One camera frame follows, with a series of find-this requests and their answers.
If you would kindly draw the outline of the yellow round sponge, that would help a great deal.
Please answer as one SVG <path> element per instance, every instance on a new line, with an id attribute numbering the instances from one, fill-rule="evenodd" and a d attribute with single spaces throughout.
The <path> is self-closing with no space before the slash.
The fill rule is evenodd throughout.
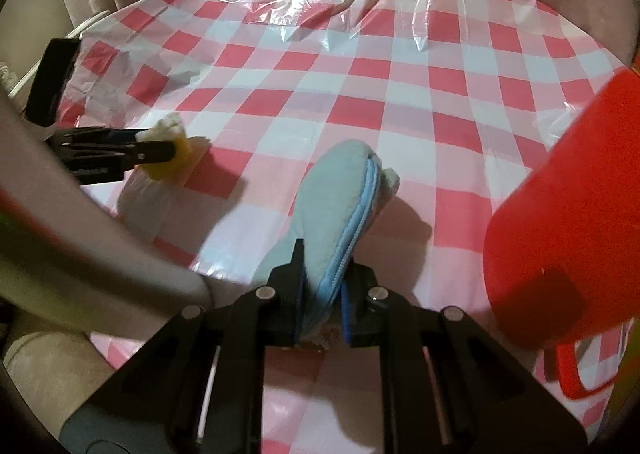
<path id="1" fill-rule="evenodd" d="M 136 133 L 138 164 L 151 180 L 177 182 L 191 164 L 193 145 L 177 113 Z"/>

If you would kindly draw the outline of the light blue plush pouch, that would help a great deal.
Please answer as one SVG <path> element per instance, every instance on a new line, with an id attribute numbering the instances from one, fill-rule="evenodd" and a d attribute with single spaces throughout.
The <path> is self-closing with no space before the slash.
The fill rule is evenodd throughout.
<path id="1" fill-rule="evenodd" d="M 295 242 L 304 242 L 304 348 L 326 350 L 337 340 L 335 304 L 349 259 L 399 184 L 396 171 L 384 168 L 360 140 L 335 144 L 300 184 L 288 229 L 262 259 L 252 284 L 265 284 L 273 268 L 291 260 Z"/>

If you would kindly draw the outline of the white printed tissue pack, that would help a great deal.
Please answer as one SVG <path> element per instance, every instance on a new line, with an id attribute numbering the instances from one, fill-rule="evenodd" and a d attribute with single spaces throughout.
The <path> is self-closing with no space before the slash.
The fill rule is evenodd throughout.
<path id="1" fill-rule="evenodd" d="M 153 180 L 137 167 L 126 180 L 116 202 L 119 220 L 146 243 L 153 242 L 174 203 L 176 188 L 163 180 Z"/>

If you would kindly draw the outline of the steel thermos bottle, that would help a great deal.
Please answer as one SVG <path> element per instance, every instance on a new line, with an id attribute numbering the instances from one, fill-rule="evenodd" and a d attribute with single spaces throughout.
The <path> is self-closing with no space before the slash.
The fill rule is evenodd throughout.
<path id="1" fill-rule="evenodd" d="M 1 295 L 70 329 L 145 341 L 209 281 L 166 260 L 81 190 L 1 99 Z"/>

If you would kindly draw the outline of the red plastic thermos jug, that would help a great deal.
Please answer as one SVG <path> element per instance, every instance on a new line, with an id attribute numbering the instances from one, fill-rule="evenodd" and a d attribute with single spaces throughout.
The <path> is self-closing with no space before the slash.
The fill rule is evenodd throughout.
<path id="1" fill-rule="evenodd" d="M 555 351 L 562 393 L 576 344 L 639 314 L 639 75 L 620 70 L 491 217 L 483 269 L 500 331 Z"/>

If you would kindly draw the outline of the red white checkered tablecloth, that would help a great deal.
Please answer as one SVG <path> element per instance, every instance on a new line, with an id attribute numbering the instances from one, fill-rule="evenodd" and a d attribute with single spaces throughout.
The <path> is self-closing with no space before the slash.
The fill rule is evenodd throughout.
<path id="1" fill-rule="evenodd" d="M 139 0 L 85 32 L 61 115 L 205 154 L 151 242 L 227 304 L 285 233 L 308 169 L 358 139 L 400 178 L 356 257 L 413 303 L 495 328 L 492 212 L 622 63 L 538 0 Z"/>

